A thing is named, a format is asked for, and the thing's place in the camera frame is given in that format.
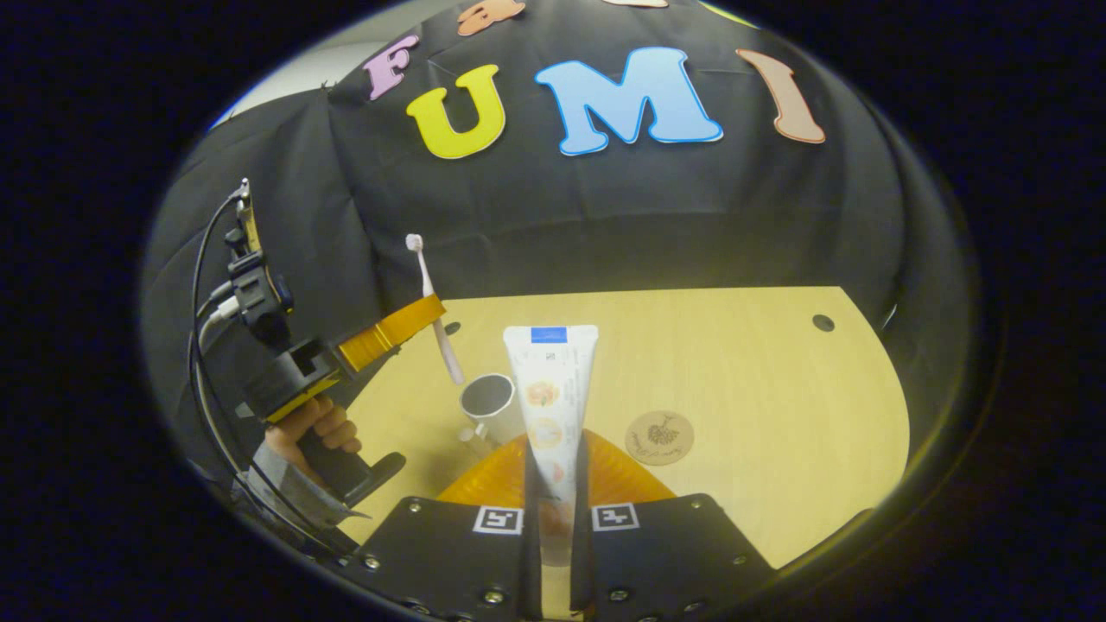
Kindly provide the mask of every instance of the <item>toothbrush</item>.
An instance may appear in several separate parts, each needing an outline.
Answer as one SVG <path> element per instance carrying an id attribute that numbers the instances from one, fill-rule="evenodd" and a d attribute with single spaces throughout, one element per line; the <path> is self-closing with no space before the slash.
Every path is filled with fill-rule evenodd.
<path id="1" fill-rule="evenodd" d="M 422 296 L 432 294 L 434 284 L 430 282 L 430 272 L 427 271 L 426 259 L 422 258 L 422 236 L 408 235 L 407 250 L 418 253 L 418 266 L 422 269 Z M 453 379 L 455 384 L 465 384 L 465 374 L 461 373 L 461 365 L 457 362 L 457 355 L 453 354 L 453 348 L 449 344 L 449 338 L 446 335 L 446 328 L 441 325 L 440 318 L 434 321 L 434 335 L 438 338 L 438 349 L 441 350 L 441 357 L 446 361 L 449 376 Z"/>

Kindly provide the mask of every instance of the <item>black cable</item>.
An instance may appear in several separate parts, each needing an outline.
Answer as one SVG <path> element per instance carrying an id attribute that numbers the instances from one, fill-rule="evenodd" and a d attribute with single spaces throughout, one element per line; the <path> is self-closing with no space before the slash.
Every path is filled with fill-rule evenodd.
<path id="1" fill-rule="evenodd" d="M 196 366 L 196 370 L 199 372 L 200 376 L 202 377 L 202 380 L 207 383 L 207 385 L 209 387 L 213 387 L 215 386 L 211 383 L 211 379 L 210 379 L 210 376 L 207 373 L 206 365 L 204 364 L 204 354 L 202 354 L 202 352 L 200 352 L 200 348 L 199 348 L 199 343 L 198 343 L 199 340 L 197 338 L 197 335 L 200 332 L 199 331 L 199 320 L 200 320 L 199 319 L 199 310 L 197 309 L 197 307 L 199 305 L 200 269 L 201 269 L 201 267 L 204 265 L 204 255 L 207 251 L 207 245 L 208 245 L 208 242 L 211 239 L 211 232 L 215 230 L 215 226 L 218 222 L 219 217 L 222 216 L 223 211 L 226 211 L 226 209 L 228 207 L 232 206 L 236 200 L 241 200 L 241 196 L 240 196 L 239 191 L 234 191 L 229 197 L 227 197 L 227 200 L 225 200 L 222 203 L 222 205 L 220 205 L 216 209 L 215 214 L 211 215 L 211 219 L 208 221 L 207 228 L 204 231 L 204 237 L 200 239 L 199 252 L 197 253 L 197 258 L 196 258 L 196 269 L 192 272 L 192 297 L 191 297 L 192 331 L 191 331 L 191 334 L 189 335 L 189 340 L 188 340 L 189 341 L 189 348 L 188 348 L 188 374 L 189 374 L 189 376 L 188 377 L 189 377 L 189 385 L 190 385 L 190 387 L 192 390 L 192 400 L 196 402 L 197 411 L 199 411 L 199 410 L 202 408 L 202 401 L 201 401 L 200 395 L 199 395 L 200 387 L 197 386 L 197 383 L 195 382 L 194 376 L 192 376 L 192 366 L 194 366 L 194 364 Z M 226 412 L 227 411 L 226 411 L 226 408 L 223 408 L 222 403 L 219 400 L 219 396 L 216 394 L 216 392 L 213 391 L 213 388 L 210 388 L 210 393 L 211 393 L 211 397 L 216 402 L 217 408 L 219 410 L 220 413 L 223 414 L 223 418 L 226 418 Z M 208 424 L 207 422 L 204 422 L 204 426 L 205 427 L 207 427 L 208 425 L 213 425 L 213 422 L 211 424 Z M 233 426 L 232 425 L 228 426 L 228 431 L 230 432 L 230 438 L 231 438 L 231 440 L 232 440 L 232 443 L 234 445 L 234 448 L 238 450 L 239 455 L 246 455 L 246 450 L 242 448 L 241 440 L 238 438 L 238 434 L 237 434 L 237 432 L 234 432 Z M 210 432 L 211 432 L 212 435 L 218 433 L 215 429 L 212 429 Z M 231 456 L 227 456 L 221 450 L 221 447 L 220 447 L 220 455 L 222 455 L 223 459 L 228 463 L 227 466 L 228 466 L 228 468 L 230 470 L 231 477 L 233 479 L 238 479 L 239 473 L 240 473 L 240 468 L 238 467 L 237 464 L 234 464 L 233 458 Z M 276 496 L 276 498 L 280 499 L 281 502 L 284 504 L 285 507 L 288 507 L 289 509 L 291 509 L 295 514 L 295 516 L 300 520 L 303 521 L 303 525 L 306 527 L 306 529 L 302 529 L 304 531 L 304 533 L 306 533 L 306 531 L 309 529 L 312 529 L 312 528 L 314 528 L 317 531 L 317 529 L 319 529 L 317 526 L 313 525 L 312 521 L 307 520 L 307 518 L 305 516 L 303 516 L 303 512 L 301 512 L 299 509 L 296 509 L 296 507 L 288 499 L 288 497 L 285 497 L 284 494 L 281 493 L 280 489 L 276 488 L 276 486 L 273 485 L 272 480 L 269 479 L 269 476 L 265 475 L 265 473 L 261 469 L 261 467 L 253 460 L 252 456 L 250 457 L 250 463 L 249 464 L 258 473 L 258 475 L 265 483 L 265 485 L 269 486 L 269 489 L 272 490 L 272 493 Z M 248 495 L 252 495 L 253 491 L 250 488 L 249 483 L 243 481 L 242 484 L 243 484 L 243 489 L 246 489 L 247 494 Z M 282 519 L 282 520 L 284 520 L 284 521 L 286 521 L 286 522 L 289 522 L 291 525 L 291 520 L 289 520 L 286 517 L 284 517 L 281 512 L 273 510 L 273 514 L 275 514 L 278 518 L 280 518 L 280 519 Z M 328 552 L 331 552 L 334 556 L 338 556 L 338 552 L 335 551 L 332 547 L 330 547 L 328 545 L 322 542 L 319 538 L 316 538 L 314 536 L 311 536 L 310 533 L 307 533 L 307 535 L 312 539 L 316 540 L 316 542 L 319 542 Z"/>

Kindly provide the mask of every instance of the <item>yellow letter u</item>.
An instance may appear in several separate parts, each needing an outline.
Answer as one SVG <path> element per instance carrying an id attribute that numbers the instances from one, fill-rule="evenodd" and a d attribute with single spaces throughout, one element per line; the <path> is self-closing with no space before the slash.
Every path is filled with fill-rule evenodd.
<path id="1" fill-rule="evenodd" d="M 458 86 L 469 90 L 477 108 L 477 125 L 468 132 L 457 133 L 450 125 L 441 103 L 446 99 L 445 89 L 428 91 L 407 105 L 407 114 L 415 117 L 430 153 L 445 159 L 458 159 L 488 148 L 499 138 L 507 124 L 507 113 L 491 79 L 498 71 L 495 65 L 483 65 L 457 79 Z"/>

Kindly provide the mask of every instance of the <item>human hand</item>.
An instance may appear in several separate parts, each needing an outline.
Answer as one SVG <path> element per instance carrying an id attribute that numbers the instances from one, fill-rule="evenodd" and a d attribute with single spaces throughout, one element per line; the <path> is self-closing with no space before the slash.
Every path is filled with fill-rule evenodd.
<path id="1" fill-rule="evenodd" d="M 307 400 L 270 426 L 265 431 L 265 444 L 278 456 L 303 471 L 312 481 L 326 488 L 323 478 L 311 468 L 298 445 L 303 435 L 312 428 L 323 438 L 323 446 L 328 449 L 341 447 L 343 452 L 349 454 L 361 450 L 361 440 L 356 438 L 357 426 L 346 419 L 345 408 L 325 395 Z"/>

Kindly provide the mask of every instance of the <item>blue label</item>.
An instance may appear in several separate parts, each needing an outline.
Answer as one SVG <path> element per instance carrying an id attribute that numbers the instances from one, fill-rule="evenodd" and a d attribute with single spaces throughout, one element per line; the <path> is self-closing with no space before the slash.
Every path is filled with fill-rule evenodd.
<path id="1" fill-rule="evenodd" d="M 568 343 L 566 326 L 533 326 L 530 329 L 530 343 Z"/>

